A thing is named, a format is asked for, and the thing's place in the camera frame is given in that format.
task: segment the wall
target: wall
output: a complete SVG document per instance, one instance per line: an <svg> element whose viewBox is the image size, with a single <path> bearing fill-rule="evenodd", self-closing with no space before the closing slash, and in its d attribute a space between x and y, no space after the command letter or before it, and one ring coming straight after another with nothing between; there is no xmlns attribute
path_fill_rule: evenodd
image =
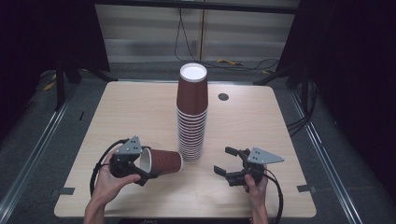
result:
<svg viewBox="0 0 396 224"><path fill-rule="evenodd" d="M217 0L227 4L297 7L298 0ZM96 5L111 63L174 61L179 13L175 8ZM191 52L196 59L259 61L279 58L292 15L182 9ZM180 30L177 55L190 53Z"/></svg>

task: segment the hand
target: hand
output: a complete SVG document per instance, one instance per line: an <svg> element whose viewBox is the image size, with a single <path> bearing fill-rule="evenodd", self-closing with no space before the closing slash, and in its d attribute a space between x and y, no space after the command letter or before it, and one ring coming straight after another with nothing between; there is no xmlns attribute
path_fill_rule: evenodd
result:
<svg viewBox="0 0 396 224"><path fill-rule="evenodd" d="M262 181L257 186L251 175L245 175L245 181L247 184L244 186L244 189L249 193L249 202L253 215L253 223L268 223L268 214L265 207L265 195L268 185L267 177L263 176Z"/></svg>
<svg viewBox="0 0 396 224"><path fill-rule="evenodd" d="M115 152L116 149L107 154L104 164L110 163L110 159ZM92 198L100 204L107 204L116 198L125 185L134 183L139 179L140 175L127 175L123 178L116 178L110 173L110 167L104 165L99 170Z"/></svg>
<svg viewBox="0 0 396 224"><path fill-rule="evenodd" d="M116 149L107 154L104 164L110 163L110 159L115 152ZM127 175L123 178L116 178L110 173L108 165L102 166L99 170L91 200L85 209L84 223L105 223L106 205L117 197L125 185L134 183L139 179L140 175Z"/></svg>

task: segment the dark floor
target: dark floor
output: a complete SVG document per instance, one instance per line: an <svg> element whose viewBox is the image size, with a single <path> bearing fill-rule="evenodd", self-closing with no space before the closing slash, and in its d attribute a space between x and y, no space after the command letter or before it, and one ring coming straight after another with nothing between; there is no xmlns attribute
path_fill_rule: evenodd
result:
<svg viewBox="0 0 396 224"><path fill-rule="evenodd" d="M178 69L182 64L184 63L113 63L110 65L112 72L108 75L120 79L144 79L146 81L177 80ZM38 158L37 165L33 167L34 171L21 197L16 198L15 207L8 207L13 209L11 212L6 212L10 216L1 217L0 223L82 222L81 218L57 218L53 214L57 202L57 196L53 192L64 186L95 108L106 87L103 80L87 72L81 73L83 79L79 85L66 85L67 95L71 97L68 107L54 135L44 148L42 157ZM235 72L208 69L209 81L248 84L265 76L261 71ZM286 77L278 78L269 83L269 86L274 89L282 115L285 122L289 124L300 117L292 101L291 91L286 88L286 81ZM48 78L41 80L26 111L1 142L0 169L3 172L0 175L0 198L3 201L54 113L56 90L52 88L49 91L43 91L43 87L48 82ZM337 197L310 137L305 128L302 128L291 140L308 186L316 189L316 192L312 192L312 197L318 212L312 218L283 218L281 223L396 223L394 202L359 154L351 148L345 136L336 128L320 96L316 102L312 121L361 221L351 220L347 215L346 209L340 203L343 199ZM119 222L117 218L106 220L106 223L117 222Z"/></svg>

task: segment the paper cup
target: paper cup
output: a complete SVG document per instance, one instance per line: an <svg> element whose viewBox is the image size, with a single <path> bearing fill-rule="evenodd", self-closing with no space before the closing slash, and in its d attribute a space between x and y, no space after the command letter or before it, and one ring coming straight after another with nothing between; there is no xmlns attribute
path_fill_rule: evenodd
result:
<svg viewBox="0 0 396 224"><path fill-rule="evenodd" d="M177 108L187 115L200 115L207 109L206 68L187 63L180 68L177 86Z"/></svg>
<svg viewBox="0 0 396 224"><path fill-rule="evenodd" d="M180 153L145 147L140 155L140 169L151 175L169 175L183 167Z"/></svg>

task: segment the table surface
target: table surface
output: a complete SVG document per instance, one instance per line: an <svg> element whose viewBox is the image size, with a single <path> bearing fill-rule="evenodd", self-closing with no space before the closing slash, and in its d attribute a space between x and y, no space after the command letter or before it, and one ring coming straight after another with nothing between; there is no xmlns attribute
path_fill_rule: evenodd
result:
<svg viewBox="0 0 396 224"><path fill-rule="evenodd" d="M227 101L220 93L229 95ZM177 151L177 83L110 82L96 109L54 213L58 217L83 217L90 199L92 169L105 150L119 139L138 135L144 146ZM242 187L229 187L213 172L241 171L242 161L225 147L259 147L285 161L269 164L284 195L283 217L313 217L316 207L306 185L274 92L269 87L228 84L208 85L208 114L203 155L185 162L176 174L150 179L144 187L131 184L106 207L107 217L250 217L248 195ZM278 196L269 181L266 205L275 217Z"/></svg>

